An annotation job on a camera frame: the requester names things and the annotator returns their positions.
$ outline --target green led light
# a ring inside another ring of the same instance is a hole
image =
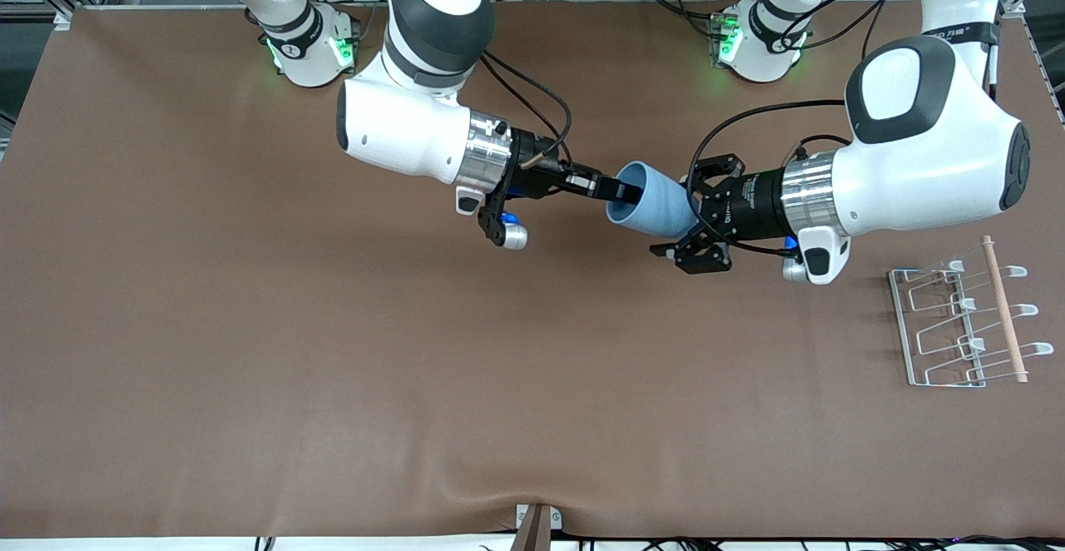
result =
[[[266,47],[269,49],[269,53],[274,56],[274,66],[277,66],[278,70],[281,70],[281,58],[278,58],[277,48],[274,47],[274,43],[271,39],[266,39]]]
[[[337,56],[337,62],[342,66],[347,66],[351,64],[353,48],[346,39],[334,39],[330,36],[329,46],[332,48],[333,54]]]
[[[741,43],[743,43],[743,30],[737,27],[733,30],[732,35],[721,43],[719,60],[721,62],[733,62],[736,59],[736,51],[739,50],[739,44]]]

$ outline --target metal bracket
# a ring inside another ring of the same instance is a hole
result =
[[[517,518],[518,535],[510,551],[551,551],[551,531],[562,530],[561,512],[543,504],[519,505]]]
[[[562,530],[562,513],[550,505],[545,505],[544,507],[551,512],[551,530]],[[529,506],[527,504],[520,504],[518,506],[517,516],[514,518],[514,528],[520,529],[522,526],[522,521],[525,521],[525,516],[528,514],[528,511]]]
[[[70,31],[70,18],[56,13],[52,19],[55,31]]]
[[[1002,17],[1022,17],[1028,10],[1025,10],[1023,2],[1016,2],[1016,4],[1002,4]]]

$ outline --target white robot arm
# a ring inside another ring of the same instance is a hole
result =
[[[349,156],[456,187],[455,209],[476,214],[497,246],[521,249],[528,232],[504,211],[513,197],[560,190],[639,199],[601,172],[558,160],[552,139],[458,103],[494,31],[489,0],[389,0],[383,49],[340,93],[337,139]]]
[[[353,66],[351,21],[309,0],[240,0],[266,32],[275,62],[297,85],[324,85]],[[388,0],[383,49],[341,88],[337,139],[349,156],[456,185],[456,210],[476,214],[501,247],[528,232],[504,211],[513,197],[555,191],[616,200],[640,189],[558,160],[552,139],[472,111],[457,96],[495,30],[489,0]]]
[[[719,62],[740,77],[757,83],[768,83],[784,77],[799,60],[809,19],[792,23],[823,0],[742,0],[724,10],[736,15],[738,29],[727,43],[719,43]]]
[[[266,32],[281,72],[301,87],[318,87],[351,69],[351,18],[310,0],[240,0]]]
[[[652,250],[688,273],[722,272],[730,244],[787,237],[796,245],[780,254],[785,278],[826,285],[850,258],[852,237],[956,225],[1014,206],[1028,180],[1028,132],[981,85],[998,42],[997,1],[921,0],[925,34],[886,44],[851,75],[850,145],[753,175],[735,156],[704,160],[692,180],[698,217],[681,185],[657,178],[679,192],[658,212],[690,220],[672,233],[679,241]],[[630,226],[640,204],[612,202],[608,216]]]

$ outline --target black clamp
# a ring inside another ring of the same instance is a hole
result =
[[[966,22],[925,31],[921,35],[938,36],[940,39],[946,39],[948,44],[981,43],[983,49],[987,51],[992,46],[998,46],[1002,29],[999,25],[992,22]]]
[[[477,224],[494,245],[506,243],[507,212],[505,205],[514,198],[542,199],[556,193],[572,193],[602,201],[639,204],[642,188],[605,176],[596,168],[560,162],[558,148],[547,151],[555,143],[521,129],[511,129],[510,159],[503,179],[485,196],[477,212]],[[534,158],[539,161],[528,168],[522,165]]]
[[[719,223],[726,211],[725,206],[719,209],[710,207],[711,200],[720,200],[724,195],[722,188],[711,185],[706,181],[716,177],[737,178],[742,176],[743,162],[736,156],[718,156],[700,160],[695,164],[693,192],[703,195],[703,207],[700,213],[708,222]],[[651,253],[659,258],[669,258],[673,264],[688,274],[708,274],[726,272],[732,269],[732,258],[728,245],[710,232],[702,223],[697,224],[676,243],[662,243],[651,246]]]

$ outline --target brown tablecloth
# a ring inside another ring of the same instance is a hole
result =
[[[822,35],[862,9],[837,5]],[[497,16],[492,49],[569,100],[576,159],[607,172],[679,175],[735,112],[840,97],[862,39],[753,85],[646,2]],[[874,39],[918,16],[889,4]],[[1034,145],[1022,202],[856,239],[817,288],[742,253],[685,275],[570,196],[513,202],[531,243],[496,249],[449,188],[342,153],[337,84],[276,77],[239,12],[76,13],[0,165],[0,533],[440,534],[543,501],[599,536],[1065,535],[1065,361],[910,387],[884,279],[989,233],[1032,274],[1022,336],[1065,344],[1065,133],[1020,22],[1000,67]],[[544,132],[484,70],[461,99]],[[709,153],[765,169],[821,132],[849,134],[841,109]]]

